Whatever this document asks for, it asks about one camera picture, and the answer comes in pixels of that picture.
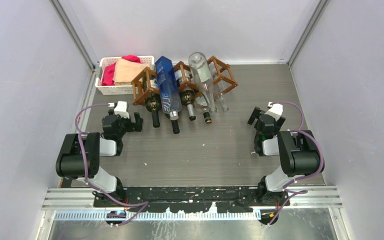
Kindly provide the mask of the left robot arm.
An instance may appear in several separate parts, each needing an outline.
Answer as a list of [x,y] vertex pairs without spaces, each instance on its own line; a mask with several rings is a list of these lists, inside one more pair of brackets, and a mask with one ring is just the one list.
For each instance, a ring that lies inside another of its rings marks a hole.
[[71,133],[63,140],[56,160],[55,170],[59,177],[84,181],[92,184],[113,206],[121,206],[126,193],[121,180],[106,172],[100,166],[101,157],[120,156],[123,151],[122,138],[126,133],[141,132],[143,118],[134,112],[134,121],[122,117],[113,109],[102,119],[102,132]]

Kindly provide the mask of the dark green wine bottle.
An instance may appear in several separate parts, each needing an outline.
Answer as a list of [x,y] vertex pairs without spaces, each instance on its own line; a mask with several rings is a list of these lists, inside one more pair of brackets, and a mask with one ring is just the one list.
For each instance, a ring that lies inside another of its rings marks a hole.
[[[157,79],[154,76],[150,76],[150,86],[152,88],[158,89]],[[146,78],[143,78],[142,89],[145,92],[148,89]],[[150,95],[145,98],[145,107],[151,112],[152,116],[152,126],[154,128],[160,127],[159,111],[161,110],[161,99],[160,95],[150,92]]]

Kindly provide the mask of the blue square glass bottle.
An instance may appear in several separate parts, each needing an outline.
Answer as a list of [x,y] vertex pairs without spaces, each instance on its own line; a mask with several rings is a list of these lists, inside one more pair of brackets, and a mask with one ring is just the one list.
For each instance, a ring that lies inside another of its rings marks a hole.
[[179,112],[182,110],[182,103],[173,63],[169,58],[161,56],[155,62],[155,69],[162,111],[168,114],[171,121],[177,121]]

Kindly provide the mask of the brown wooden wine rack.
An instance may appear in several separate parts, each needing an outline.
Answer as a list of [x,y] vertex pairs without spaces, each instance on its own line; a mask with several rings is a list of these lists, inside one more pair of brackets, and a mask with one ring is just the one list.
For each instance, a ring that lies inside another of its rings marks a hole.
[[[216,76],[213,80],[213,85],[216,86],[219,82],[223,81],[225,87],[220,91],[221,94],[225,95],[234,88],[238,86],[238,82],[235,80],[231,66],[216,56],[211,56],[207,63],[209,65],[213,64],[215,67]],[[179,92],[182,92],[186,88],[190,88],[195,91],[195,95],[200,97],[202,94],[198,90],[197,85],[191,80],[187,79],[186,71],[189,71],[191,68],[185,64],[183,61],[179,61],[176,65],[173,66],[173,70],[181,71],[181,78],[183,82],[178,88]],[[145,106],[145,99],[150,97],[151,94],[160,94],[160,90],[157,84],[152,83],[152,80],[157,77],[157,72],[152,70],[150,67],[145,67],[132,81],[131,85],[133,87],[133,105],[142,105]]]

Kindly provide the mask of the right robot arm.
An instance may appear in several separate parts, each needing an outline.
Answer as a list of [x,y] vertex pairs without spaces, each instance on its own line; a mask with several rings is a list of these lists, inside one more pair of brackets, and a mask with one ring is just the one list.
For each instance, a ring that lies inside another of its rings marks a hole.
[[255,107],[247,121],[256,130],[253,139],[255,153],[260,157],[278,156],[280,159],[280,166],[264,176],[257,186],[257,198],[266,206],[283,196],[285,185],[290,181],[324,169],[317,145],[312,140],[313,133],[310,130],[281,130],[286,120],[282,113],[283,106],[278,103],[267,111]]

